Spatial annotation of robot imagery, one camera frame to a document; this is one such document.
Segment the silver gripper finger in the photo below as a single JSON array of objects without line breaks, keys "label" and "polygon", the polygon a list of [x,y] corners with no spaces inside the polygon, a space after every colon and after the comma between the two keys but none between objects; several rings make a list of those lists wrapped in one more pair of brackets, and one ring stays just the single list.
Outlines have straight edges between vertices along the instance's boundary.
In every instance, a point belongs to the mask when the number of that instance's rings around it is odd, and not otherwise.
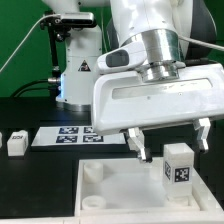
[{"label": "silver gripper finger", "polygon": [[193,122],[193,126],[195,131],[197,132],[197,143],[200,151],[203,153],[207,153],[209,150],[207,137],[211,127],[210,120],[208,118],[196,119]]},{"label": "silver gripper finger", "polygon": [[152,155],[149,148],[144,145],[144,134],[139,128],[130,128],[127,131],[127,142],[132,151],[137,152],[137,158],[144,163],[152,162]]}]

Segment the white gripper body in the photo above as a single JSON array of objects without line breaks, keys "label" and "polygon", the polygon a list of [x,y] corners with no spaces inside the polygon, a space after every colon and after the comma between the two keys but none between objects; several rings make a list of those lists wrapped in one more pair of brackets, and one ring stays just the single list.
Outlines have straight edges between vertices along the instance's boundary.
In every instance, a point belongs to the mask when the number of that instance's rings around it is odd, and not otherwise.
[{"label": "white gripper body", "polygon": [[92,126],[99,135],[223,116],[224,68],[218,63],[186,67],[176,80],[149,83],[135,71],[107,74],[93,90]]}]

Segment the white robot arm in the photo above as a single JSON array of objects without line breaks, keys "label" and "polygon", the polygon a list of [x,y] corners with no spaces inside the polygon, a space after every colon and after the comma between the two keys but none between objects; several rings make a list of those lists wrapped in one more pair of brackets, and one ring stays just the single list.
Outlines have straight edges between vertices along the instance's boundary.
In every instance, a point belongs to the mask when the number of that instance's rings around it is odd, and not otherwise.
[{"label": "white robot arm", "polygon": [[207,151],[224,116],[224,67],[204,60],[216,35],[203,0],[43,0],[66,46],[56,102],[88,108],[95,133],[123,133],[144,162],[143,133],[185,124]]}]

